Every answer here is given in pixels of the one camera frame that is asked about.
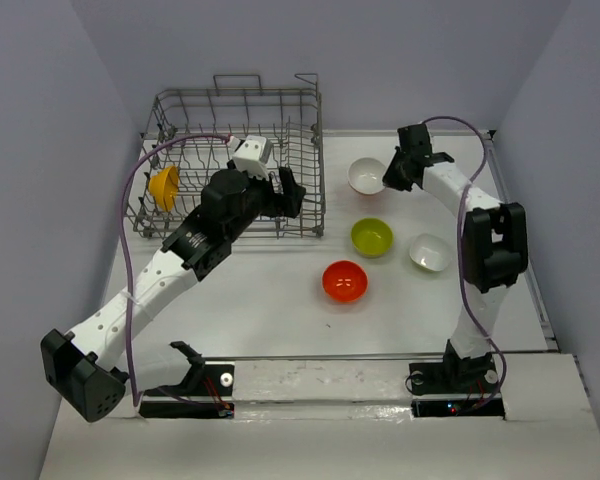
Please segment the white bowl orange outside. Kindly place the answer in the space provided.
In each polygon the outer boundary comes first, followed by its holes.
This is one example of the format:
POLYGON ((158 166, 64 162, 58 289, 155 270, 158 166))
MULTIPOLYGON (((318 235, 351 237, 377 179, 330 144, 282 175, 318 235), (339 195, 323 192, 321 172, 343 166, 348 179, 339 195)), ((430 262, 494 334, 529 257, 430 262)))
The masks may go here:
POLYGON ((349 186, 362 195, 376 195, 384 190, 382 177, 386 166, 379 160, 363 157, 352 162, 347 171, 349 186))

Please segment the red orange bowl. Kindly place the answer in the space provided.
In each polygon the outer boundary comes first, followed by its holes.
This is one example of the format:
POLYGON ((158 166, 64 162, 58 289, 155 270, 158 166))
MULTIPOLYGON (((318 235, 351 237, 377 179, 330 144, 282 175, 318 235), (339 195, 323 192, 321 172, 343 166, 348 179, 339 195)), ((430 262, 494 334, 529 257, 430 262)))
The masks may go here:
POLYGON ((349 260, 339 260, 324 270, 321 284, 325 294, 332 300, 352 303, 366 294, 369 280, 360 265, 349 260))

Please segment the yellow bowl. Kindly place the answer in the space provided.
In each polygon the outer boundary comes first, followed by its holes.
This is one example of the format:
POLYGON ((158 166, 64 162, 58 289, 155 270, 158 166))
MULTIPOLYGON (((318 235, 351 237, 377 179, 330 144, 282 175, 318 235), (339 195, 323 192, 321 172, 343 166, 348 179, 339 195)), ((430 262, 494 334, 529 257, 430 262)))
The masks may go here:
POLYGON ((169 166, 149 179, 148 191, 156 205, 164 212, 170 212, 175 206, 179 192, 179 170, 169 166))

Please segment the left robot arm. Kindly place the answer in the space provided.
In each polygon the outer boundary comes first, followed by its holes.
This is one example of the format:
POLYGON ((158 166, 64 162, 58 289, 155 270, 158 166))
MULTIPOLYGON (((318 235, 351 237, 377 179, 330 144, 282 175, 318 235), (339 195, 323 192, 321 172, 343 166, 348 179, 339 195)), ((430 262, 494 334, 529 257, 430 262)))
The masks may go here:
POLYGON ((48 383, 89 423, 109 415, 127 395, 162 389, 195 392, 206 376, 205 360, 183 341, 173 341, 154 360, 133 362, 132 341, 181 294, 205 279, 233 243, 260 216, 295 218, 306 195, 292 170, 278 170, 281 186, 236 168, 214 173, 199 205, 172 232, 130 284, 91 317, 40 344, 48 383))

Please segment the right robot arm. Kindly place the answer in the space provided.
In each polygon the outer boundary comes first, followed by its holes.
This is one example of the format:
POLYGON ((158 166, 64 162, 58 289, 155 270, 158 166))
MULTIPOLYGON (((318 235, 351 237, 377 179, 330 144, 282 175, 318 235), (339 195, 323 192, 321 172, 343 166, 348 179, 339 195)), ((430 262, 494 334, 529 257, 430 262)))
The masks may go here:
POLYGON ((505 297, 528 268, 525 209, 487 194, 448 153, 434 151, 426 123, 397 134, 383 183, 396 191, 418 187, 454 214, 462 301, 441 360, 411 364, 405 384, 415 396, 467 394, 478 386, 496 395, 507 366, 492 335, 505 297))

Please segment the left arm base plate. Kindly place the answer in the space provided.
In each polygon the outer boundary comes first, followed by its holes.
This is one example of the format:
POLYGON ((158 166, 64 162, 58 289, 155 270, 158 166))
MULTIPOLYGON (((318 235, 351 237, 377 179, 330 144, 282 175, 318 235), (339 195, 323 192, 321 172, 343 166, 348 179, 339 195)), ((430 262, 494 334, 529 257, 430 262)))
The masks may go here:
POLYGON ((232 419, 235 414, 233 363, 209 363, 195 385, 148 390, 139 404, 146 419, 232 419))

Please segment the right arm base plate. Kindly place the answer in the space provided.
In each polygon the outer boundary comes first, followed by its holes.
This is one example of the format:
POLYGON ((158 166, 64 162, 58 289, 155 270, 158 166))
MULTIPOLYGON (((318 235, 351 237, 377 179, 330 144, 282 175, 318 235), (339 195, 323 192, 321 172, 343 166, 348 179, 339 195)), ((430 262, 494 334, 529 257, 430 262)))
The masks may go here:
POLYGON ((493 417, 504 419, 500 393, 494 393, 500 380, 496 368, 471 374, 469 383, 452 386, 439 376, 442 364, 412 363, 404 383, 411 395, 412 414, 417 419, 493 417))

